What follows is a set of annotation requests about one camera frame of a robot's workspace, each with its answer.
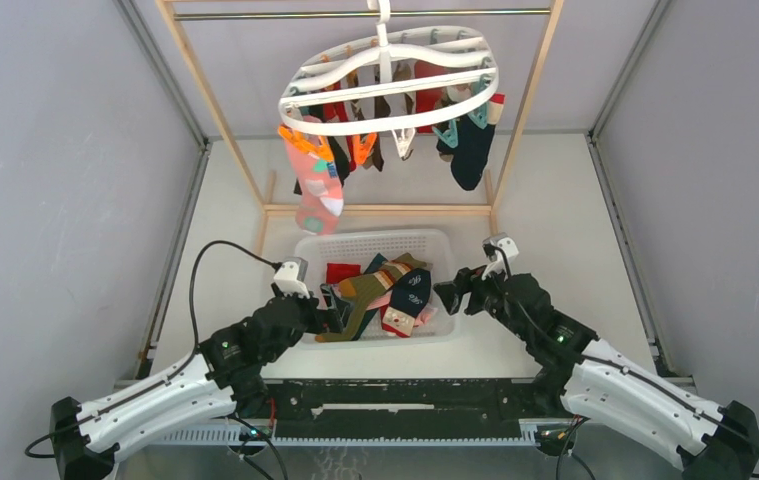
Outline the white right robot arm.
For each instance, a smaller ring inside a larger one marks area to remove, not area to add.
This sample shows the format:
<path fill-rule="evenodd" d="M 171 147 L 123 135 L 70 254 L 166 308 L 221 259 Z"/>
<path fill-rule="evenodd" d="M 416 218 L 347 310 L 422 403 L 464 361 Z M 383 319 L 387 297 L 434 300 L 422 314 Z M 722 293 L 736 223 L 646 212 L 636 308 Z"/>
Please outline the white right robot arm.
<path fill-rule="evenodd" d="M 524 343 L 541 367 L 522 400 L 535 414 L 601 423 L 685 479 L 759 478 L 759 427 L 749 407 L 721 406 L 641 367 L 555 308 L 532 275 L 464 268 L 433 289 L 449 313 L 484 312 Z"/>

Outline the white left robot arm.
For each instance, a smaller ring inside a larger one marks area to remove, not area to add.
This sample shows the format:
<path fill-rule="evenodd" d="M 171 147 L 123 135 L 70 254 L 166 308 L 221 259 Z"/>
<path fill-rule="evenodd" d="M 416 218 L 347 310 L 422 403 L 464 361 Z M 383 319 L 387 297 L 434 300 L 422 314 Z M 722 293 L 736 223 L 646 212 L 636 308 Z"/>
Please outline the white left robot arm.
<path fill-rule="evenodd" d="M 306 333 L 342 330 L 339 313 L 320 299 L 276 295 L 159 373 L 100 399 L 57 401 L 51 445 L 60 478 L 104 479 L 117 463 L 186 426 L 260 414 L 269 397 L 262 368 Z"/>

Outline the olive sock orange heel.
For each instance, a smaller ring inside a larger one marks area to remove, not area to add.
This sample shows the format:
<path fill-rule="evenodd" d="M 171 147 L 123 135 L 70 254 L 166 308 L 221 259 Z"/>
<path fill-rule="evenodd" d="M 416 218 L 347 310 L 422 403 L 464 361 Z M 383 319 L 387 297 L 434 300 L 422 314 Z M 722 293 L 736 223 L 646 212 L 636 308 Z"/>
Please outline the olive sock orange heel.
<path fill-rule="evenodd" d="M 382 329 L 398 337 L 410 337 L 417 318 L 430 298 L 430 264 L 404 253 L 384 260 L 370 272 L 338 283 L 339 298 L 349 306 L 340 333 L 315 336 L 320 343 L 356 340 L 369 323 L 369 311 L 378 310 Z"/>

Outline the red and beige sock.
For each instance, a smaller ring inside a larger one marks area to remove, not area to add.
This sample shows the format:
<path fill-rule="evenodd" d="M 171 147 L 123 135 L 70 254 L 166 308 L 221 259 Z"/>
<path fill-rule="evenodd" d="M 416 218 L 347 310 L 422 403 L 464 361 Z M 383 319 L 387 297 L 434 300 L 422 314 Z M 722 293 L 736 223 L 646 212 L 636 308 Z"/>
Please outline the red and beige sock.
<path fill-rule="evenodd" d="M 343 280 L 362 274 L 361 266 L 350 263 L 328 263 L 326 265 L 325 282 L 339 284 Z"/>

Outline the navy sock white lettering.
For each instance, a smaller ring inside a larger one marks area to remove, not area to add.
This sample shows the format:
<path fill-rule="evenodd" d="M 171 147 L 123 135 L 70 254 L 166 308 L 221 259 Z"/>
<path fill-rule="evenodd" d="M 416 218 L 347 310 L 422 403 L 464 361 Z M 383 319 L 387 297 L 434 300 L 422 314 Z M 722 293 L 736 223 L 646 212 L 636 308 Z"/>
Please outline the navy sock white lettering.
<path fill-rule="evenodd" d="M 392 287 L 390 301 L 382 314 L 382 329 L 398 337 L 410 337 L 418 316 L 429 303 L 431 284 L 431 272 L 423 268 L 400 278 Z"/>

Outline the dark teal sock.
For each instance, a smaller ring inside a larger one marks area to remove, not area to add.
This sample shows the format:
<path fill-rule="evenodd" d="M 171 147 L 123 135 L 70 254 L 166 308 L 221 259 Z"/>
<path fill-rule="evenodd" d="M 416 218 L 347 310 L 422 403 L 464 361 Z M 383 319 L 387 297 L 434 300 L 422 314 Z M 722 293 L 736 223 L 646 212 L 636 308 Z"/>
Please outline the dark teal sock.
<path fill-rule="evenodd" d="M 349 317 L 348 326 L 353 326 L 352 340 L 358 340 L 370 318 L 374 315 L 373 310 L 368 310 L 368 305 L 389 288 L 388 277 L 383 271 L 383 265 L 387 259 L 382 254 L 376 254 L 365 270 L 365 273 L 349 280 L 352 294 L 350 295 L 353 310 Z"/>

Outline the navy sock striped cuff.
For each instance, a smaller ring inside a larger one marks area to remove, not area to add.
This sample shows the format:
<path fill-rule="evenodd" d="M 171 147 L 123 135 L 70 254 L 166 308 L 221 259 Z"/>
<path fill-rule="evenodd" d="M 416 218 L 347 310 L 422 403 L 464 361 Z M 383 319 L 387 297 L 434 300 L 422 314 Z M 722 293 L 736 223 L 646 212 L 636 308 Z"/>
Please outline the navy sock striped cuff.
<path fill-rule="evenodd" d="M 474 190 L 487 166 L 490 149 L 505 104 L 505 95 L 495 93 L 484 104 L 483 117 L 465 115 L 458 124 L 459 142 L 450 162 L 451 174 L 465 191 Z"/>

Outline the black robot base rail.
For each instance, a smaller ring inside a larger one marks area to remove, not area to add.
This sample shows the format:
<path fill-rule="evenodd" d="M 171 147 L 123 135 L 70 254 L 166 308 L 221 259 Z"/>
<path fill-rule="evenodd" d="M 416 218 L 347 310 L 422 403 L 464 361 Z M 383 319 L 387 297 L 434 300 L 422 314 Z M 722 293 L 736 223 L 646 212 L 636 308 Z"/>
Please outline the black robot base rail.
<path fill-rule="evenodd" d="M 293 441 L 538 440 L 524 426 L 572 419 L 531 381 L 473 379 L 269 380 L 237 410 Z"/>

